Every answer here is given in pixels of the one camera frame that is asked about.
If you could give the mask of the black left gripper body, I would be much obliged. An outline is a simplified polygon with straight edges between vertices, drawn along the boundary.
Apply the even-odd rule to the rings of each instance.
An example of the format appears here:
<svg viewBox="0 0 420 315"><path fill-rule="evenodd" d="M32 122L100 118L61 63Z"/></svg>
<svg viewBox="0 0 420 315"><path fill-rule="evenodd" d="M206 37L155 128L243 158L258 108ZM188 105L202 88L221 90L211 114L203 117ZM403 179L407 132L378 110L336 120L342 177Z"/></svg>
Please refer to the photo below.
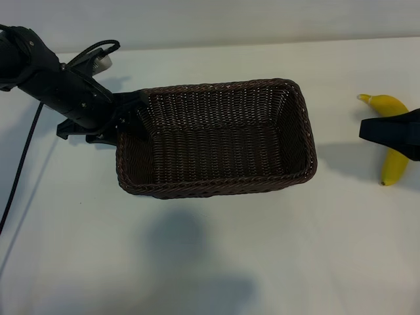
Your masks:
<svg viewBox="0 0 420 315"><path fill-rule="evenodd" d="M115 145L112 126L115 111L113 94L93 79L107 70L110 60L84 61L70 66L54 61L49 67L24 66L19 88L66 117L56 134L66 140L84 135L88 143Z"/></svg>

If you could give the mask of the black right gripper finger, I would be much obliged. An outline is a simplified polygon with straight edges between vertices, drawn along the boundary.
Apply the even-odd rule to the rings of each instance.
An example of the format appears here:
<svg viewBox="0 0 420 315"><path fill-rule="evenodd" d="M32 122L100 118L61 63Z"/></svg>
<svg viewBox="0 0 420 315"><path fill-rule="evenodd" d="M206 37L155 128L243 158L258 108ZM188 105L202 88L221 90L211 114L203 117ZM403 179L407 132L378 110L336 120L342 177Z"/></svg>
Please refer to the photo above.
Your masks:
<svg viewBox="0 0 420 315"><path fill-rule="evenodd" d="M419 109L391 117L363 119L359 137L392 148L412 161L419 161Z"/></svg>

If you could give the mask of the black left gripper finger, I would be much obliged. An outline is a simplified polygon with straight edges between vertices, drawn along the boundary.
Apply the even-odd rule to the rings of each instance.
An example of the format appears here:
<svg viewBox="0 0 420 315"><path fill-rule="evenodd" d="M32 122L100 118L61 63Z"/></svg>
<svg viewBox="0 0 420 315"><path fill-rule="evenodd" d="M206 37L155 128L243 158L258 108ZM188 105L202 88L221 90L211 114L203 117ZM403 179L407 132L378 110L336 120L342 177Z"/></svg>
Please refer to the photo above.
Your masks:
<svg viewBox="0 0 420 315"><path fill-rule="evenodd" d="M146 112L147 108L144 107L123 108L119 117L118 136L125 134L143 142L148 141L150 133L143 120L143 114Z"/></svg>
<svg viewBox="0 0 420 315"><path fill-rule="evenodd" d="M147 107L148 95L141 90L127 92L127 93L114 93L115 103L119 107Z"/></svg>

